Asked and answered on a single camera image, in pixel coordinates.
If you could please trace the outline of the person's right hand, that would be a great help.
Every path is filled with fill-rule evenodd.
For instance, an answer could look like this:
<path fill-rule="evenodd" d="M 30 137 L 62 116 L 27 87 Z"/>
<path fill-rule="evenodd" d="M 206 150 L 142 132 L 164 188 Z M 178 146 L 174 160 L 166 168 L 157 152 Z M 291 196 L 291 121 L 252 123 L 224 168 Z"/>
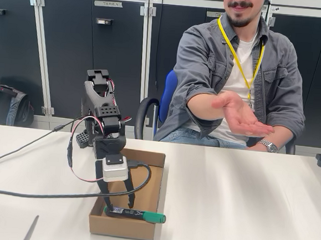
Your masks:
<path fill-rule="evenodd" d="M 211 101 L 211 106 L 223 113 L 234 134 L 261 137 L 274 133 L 272 126 L 259 122 L 250 106 L 237 93 L 223 92 Z"/>

